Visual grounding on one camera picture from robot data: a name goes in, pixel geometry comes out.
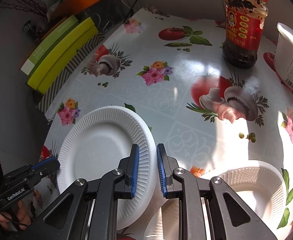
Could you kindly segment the chili sauce glass jar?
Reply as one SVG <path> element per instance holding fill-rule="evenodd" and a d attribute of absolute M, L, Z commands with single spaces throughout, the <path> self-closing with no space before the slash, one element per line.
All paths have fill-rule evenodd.
<path fill-rule="evenodd" d="M 258 58 L 258 48 L 268 16 L 268 0 L 223 0 L 226 39 L 222 52 L 234 67 L 249 69 Z"/>

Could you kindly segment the white foam plate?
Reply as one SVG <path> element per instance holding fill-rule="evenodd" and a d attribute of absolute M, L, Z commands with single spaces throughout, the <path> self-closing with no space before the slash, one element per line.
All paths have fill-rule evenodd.
<path fill-rule="evenodd" d="M 60 192 L 76 179 L 101 178 L 139 146 L 136 195 L 120 200 L 117 228 L 133 224 L 146 210 L 157 183 L 156 145 L 144 120 L 121 106 L 101 107 L 83 116 L 69 131 L 61 146 L 57 185 Z"/>
<path fill-rule="evenodd" d="M 208 171 L 202 178 L 214 176 L 228 183 L 277 239 L 286 238 L 286 232 L 278 229 L 285 209 L 285 183 L 275 167 L 263 161 L 248 160 L 238 166 Z M 178 239 L 178 223 L 178 200 L 167 200 L 150 220 L 144 239 Z"/>

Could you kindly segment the white plastic tub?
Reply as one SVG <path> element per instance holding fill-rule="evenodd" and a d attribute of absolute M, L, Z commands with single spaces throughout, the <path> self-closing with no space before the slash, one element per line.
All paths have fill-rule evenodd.
<path fill-rule="evenodd" d="M 277 23 L 279 32 L 275 51 L 275 72 L 284 84 L 293 91 L 293 30 L 283 23 Z"/>

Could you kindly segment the green white box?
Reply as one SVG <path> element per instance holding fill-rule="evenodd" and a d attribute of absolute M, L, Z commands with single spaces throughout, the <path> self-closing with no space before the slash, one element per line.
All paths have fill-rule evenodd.
<path fill-rule="evenodd" d="M 49 52 L 78 25 L 78 19 L 72 15 L 63 18 L 42 38 L 39 45 L 30 53 L 20 70 L 31 76 Z"/>

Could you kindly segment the floral vinyl tablecloth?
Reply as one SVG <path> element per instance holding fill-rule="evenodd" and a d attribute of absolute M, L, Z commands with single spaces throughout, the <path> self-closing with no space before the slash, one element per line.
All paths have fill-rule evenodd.
<path fill-rule="evenodd" d="M 137 12 L 98 51 L 100 58 L 116 56 L 119 72 L 78 72 L 57 107 L 42 157 L 59 157 L 67 134 L 86 114 L 125 107 L 146 122 L 168 155 L 198 175 L 248 160 L 275 167 L 286 193 L 278 229 L 287 237 L 293 231 L 293 94 L 271 68 L 275 46 L 268 39 L 261 41 L 256 65 L 241 70 L 225 62 L 224 37 L 211 20 Z M 57 174 L 36 187 L 37 214 L 60 194 Z"/>

